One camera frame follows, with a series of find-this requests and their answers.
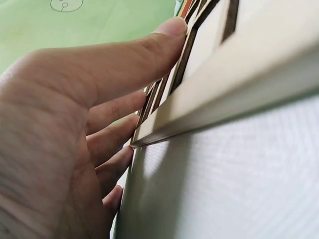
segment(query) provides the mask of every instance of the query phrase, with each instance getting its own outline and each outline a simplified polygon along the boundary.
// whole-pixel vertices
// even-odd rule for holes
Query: hand
[[[186,28],[173,18],[131,42],[37,50],[0,77],[0,238],[109,236],[133,155],[117,152],[136,127],[127,115]]]

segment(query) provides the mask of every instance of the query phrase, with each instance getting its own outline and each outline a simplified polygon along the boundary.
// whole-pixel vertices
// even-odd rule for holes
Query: white panel
[[[247,22],[253,20],[253,17],[271,1],[273,0],[239,0],[236,31],[241,30]]]
[[[319,95],[137,149],[117,239],[318,239]]]
[[[218,44],[223,4],[226,2],[228,1],[221,0],[198,29],[183,81],[211,55],[216,44]]]

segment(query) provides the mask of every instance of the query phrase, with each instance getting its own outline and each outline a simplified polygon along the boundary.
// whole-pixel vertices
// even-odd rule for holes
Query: green paper
[[[0,0],[0,73],[34,49],[146,35],[174,7],[175,0]]]

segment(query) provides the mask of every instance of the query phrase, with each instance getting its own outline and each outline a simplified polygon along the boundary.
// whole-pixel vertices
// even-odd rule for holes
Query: textured surface
[[[319,238],[319,96],[136,153],[119,239]]]

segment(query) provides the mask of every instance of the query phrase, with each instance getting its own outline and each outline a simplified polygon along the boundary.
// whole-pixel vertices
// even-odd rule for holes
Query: wooden strip
[[[226,25],[221,42],[225,41],[236,29],[239,0],[230,0]]]
[[[142,124],[142,122],[143,122],[143,118],[144,118],[144,115],[145,115],[145,112],[146,112],[146,108],[147,108],[147,106],[148,106],[148,103],[149,103],[149,101],[150,101],[150,97],[151,97],[151,94],[147,94],[147,95],[146,95],[145,104],[143,105],[143,108],[142,108],[142,110],[141,110],[141,112],[140,112],[140,114],[139,114],[140,117],[139,117],[139,120],[138,120],[138,123],[137,123],[136,128],[140,127],[141,124]]]
[[[186,47],[184,49],[183,55],[181,57],[179,65],[178,65],[176,75],[173,79],[173,83],[172,83],[169,95],[174,92],[174,90],[181,84],[181,82],[183,80],[184,71],[185,71],[186,66],[187,66],[187,62],[188,62],[189,55],[190,55],[191,49],[192,49],[194,41],[195,41],[196,34],[197,34],[197,29],[193,28],[188,36],[188,41],[186,43]]]
[[[142,123],[149,117],[159,84],[160,84],[160,81],[155,82],[154,86],[152,87],[152,90],[150,91],[150,97],[149,97],[149,100],[146,101],[145,111],[141,120]]]
[[[195,10],[197,9],[199,2],[200,0],[196,0],[194,4],[192,5],[192,7],[190,8],[189,12],[187,13],[187,16],[185,17],[185,21],[187,24],[189,23],[190,18],[192,17]]]
[[[159,93],[158,93],[158,95],[156,97],[156,100],[154,102],[154,106],[152,108],[152,112],[151,113],[153,113],[160,106],[160,101],[161,101],[161,98],[163,97],[163,93],[164,93],[165,87],[167,85],[168,78],[169,78],[169,74],[167,74],[161,80],[160,87],[159,87]]]
[[[176,71],[176,75],[173,79],[172,87],[171,87],[169,94],[173,93],[174,90],[181,84],[183,77],[184,77],[184,72],[185,72],[185,69],[186,69],[186,66],[188,63],[188,59],[189,59],[196,35],[197,35],[197,31],[198,31],[199,27],[201,26],[201,24],[206,20],[208,15],[216,7],[218,2],[219,2],[219,0],[210,1],[209,4],[207,5],[207,7],[204,9],[204,11],[196,19],[196,22],[195,22],[192,30],[190,31],[190,34],[189,34],[189,37],[188,37],[188,40],[186,43],[186,47],[185,47],[184,52],[182,54],[182,57],[181,57],[178,69]]]
[[[206,3],[207,3],[207,0],[201,0],[198,12],[200,12],[203,9]]]
[[[181,10],[181,12],[179,13],[179,16],[182,18],[185,18],[187,15],[187,12],[191,6],[191,2],[192,0],[185,0],[184,1],[184,8]]]

